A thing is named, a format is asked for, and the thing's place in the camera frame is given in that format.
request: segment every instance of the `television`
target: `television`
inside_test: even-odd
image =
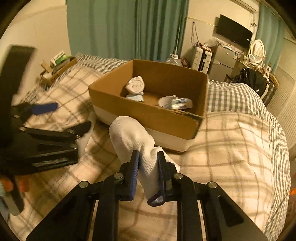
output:
[[[249,29],[224,15],[220,15],[216,33],[232,40],[245,49],[249,49],[253,35]]]

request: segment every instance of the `cardboard box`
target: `cardboard box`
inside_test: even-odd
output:
[[[144,103],[126,99],[127,82],[141,75]],[[155,144],[184,152],[200,127],[207,101],[207,75],[171,64],[132,60],[101,77],[89,87],[98,118],[110,125],[118,116],[138,120]],[[193,108],[185,111],[166,110],[158,106],[164,96],[189,98]]]
[[[50,79],[46,79],[43,77],[43,74],[46,73],[46,71],[44,70],[40,74],[41,84],[46,84],[50,87],[62,73],[64,73],[68,68],[70,68],[76,63],[77,63],[76,57],[70,57],[70,62],[65,66],[63,66],[61,69],[59,69]]]

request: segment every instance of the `curtain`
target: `curtain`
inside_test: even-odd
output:
[[[286,24],[279,19],[269,7],[260,3],[259,23],[256,39],[262,40],[266,50],[265,66],[271,63],[271,72],[274,73],[279,63],[284,46]]]
[[[165,61],[183,43],[189,0],[67,0],[72,54]]]

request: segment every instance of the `plastic bag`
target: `plastic bag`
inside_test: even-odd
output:
[[[212,37],[207,42],[205,42],[204,46],[214,47],[217,45],[217,41],[219,41],[219,40],[216,37]]]

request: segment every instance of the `wall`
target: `wall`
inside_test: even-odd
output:
[[[34,86],[36,77],[43,70],[42,60],[49,63],[61,50],[71,54],[65,0],[31,0],[17,14],[0,39],[0,69],[11,44],[37,48],[13,100],[17,103]]]
[[[256,0],[249,1],[252,1],[253,4],[259,6],[259,3]],[[257,29],[254,29],[251,26],[251,23],[254,18],[255,23],[258,24],[259,13],[257,12],[253,16],[251,12],[232,2],[231,0],[190,0],[185,36],[181,52],[182,57],[187,57],[189,60],[192,58],[191,32],[193,21],[195,22],[198,38],[201,43],[205,43],[212,36],[218,37],[226,44],[230,43],[230,40],[215,33],[215,24],[217,25],[217,18],[220,17],[220,14],[238,22],[252,32]],[[239,52],[243,50],[242,47],[234,43],[232,43],[232,45],[233,49]]]
[[[267,109],[277,117],[290,149],[296,144],[296,41],[288,31],[275,76],[279,87]]]

